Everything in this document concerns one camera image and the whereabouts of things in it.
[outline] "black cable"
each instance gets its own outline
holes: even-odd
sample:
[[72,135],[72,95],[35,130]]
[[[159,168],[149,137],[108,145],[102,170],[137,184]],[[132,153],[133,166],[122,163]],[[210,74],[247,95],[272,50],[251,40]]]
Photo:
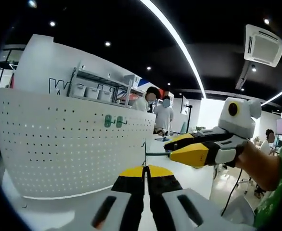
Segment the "black cable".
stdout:
[[232,189],[232,191],[231,191],[231,193],[230,193],[230,195],[229,195],[229,198],[228,198],[228,200],[227,200],[226,206],[224,207],[224,209],[223,209],[223,211],[222,211],[222,213],[221,213],[222,216],[223,216],[224,212],[226,211],[226,209],[227,209],[227,207],[228,207],[228,204],[229,204],[229,201],[230,201],[230,199],[231,199],[232,193],[233,193],[234,189],[236,188],[236,185],[238,184],[238,181],[239,181],[239,178],[241,177],[242,171],[243,171],[243,170],[241,169],[241,171],[240,171],[240,173],[239,173],[239,176],[238,176],[238,178],[237,178],[237,181],[236,181],[236,183],[235,183],[235,185],[234,185],[234,187],[233,187],[233,189]]

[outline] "white perforated wall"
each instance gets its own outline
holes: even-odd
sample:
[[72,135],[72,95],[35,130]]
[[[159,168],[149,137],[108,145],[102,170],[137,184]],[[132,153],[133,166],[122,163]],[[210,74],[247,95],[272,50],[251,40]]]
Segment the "white perforated wall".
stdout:
[[[105,116],[123,116],[105,128]],[[140,165],[155,115],[55,95],[0,89],[0,148],[22,196],[55,198],[113,185]]]

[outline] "person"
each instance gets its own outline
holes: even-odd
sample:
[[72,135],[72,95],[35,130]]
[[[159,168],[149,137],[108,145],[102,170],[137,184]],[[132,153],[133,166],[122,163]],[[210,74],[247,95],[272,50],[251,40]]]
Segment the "person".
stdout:
[[160,92],[158,88],[149,87],[146,91],[145,96],[136,99],[131,108],[138,111],[148,112],[150,110],[150,105],[153,104],[153,102],[159,98]]
[[250,141],[245,141],[243,146],[244,151],[237,157],[235,166],[243,169],[262,189],[273,191],[255,209],[254,226],[261,228],[273,223],[273,217],[281,215],[276,211],[280,211],[282,203],[282,147],[279,155],[272,156],[256,148]]
[[[275,141],[275,134],[274,131],[271,129],[267,129],[265,132],[266,135],[266,140],[263,141],[260,150],[262,151],[262,153],[269,155],[270,154],[270,143],[273,143]],[[258,199],[261,199],[262,196],[264,196],[264,193],[266,191],[263,190],[259,185],[256,186],[255,189],[255,196]]]
[[170,123],[173,120],[174,114],[170,104],[170,97],[165,96],[162,105],[158,105],[154,108],[154,114],[156,114],[155,130],[161,129],[164,134],[170,131]]

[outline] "air vent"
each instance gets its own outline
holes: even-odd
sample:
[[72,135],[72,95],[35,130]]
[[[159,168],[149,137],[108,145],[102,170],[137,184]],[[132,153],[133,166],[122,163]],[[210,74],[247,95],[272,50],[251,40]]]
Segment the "air vent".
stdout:
[[282,40],[275,34],[246,25],[244,59],[276,67],[282,56]]

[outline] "ceiling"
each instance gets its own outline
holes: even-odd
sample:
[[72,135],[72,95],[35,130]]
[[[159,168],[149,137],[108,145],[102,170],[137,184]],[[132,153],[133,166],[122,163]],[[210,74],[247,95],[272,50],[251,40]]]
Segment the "ceiling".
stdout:
[[[282,90],[282,58],[276,68],[248,63],[244,91],[235,86],[244,71],[244,27],[252,24],[282,38],[282,9],[277,5],[188,3],[152,0],[165,14],[195,62],[205,90],[270,99]],[[54,36],[54,41],[109,60],[179,96],[201,98],[194,74],[174,39],[139,0],[39,1],[26,8],[7,44],[26,44],[31,36]],[[271,23],[266,25],[264,18]],[[50,27],[54,20],[56,27]],[[104,42],[110,41],[111,47]],[[257,71],[252,72],[254,64]],[[225,94],[210,94],[225,99]],[[281,106],[282,96],[274,101]],[[265,110],[277,110],[267,105]]]

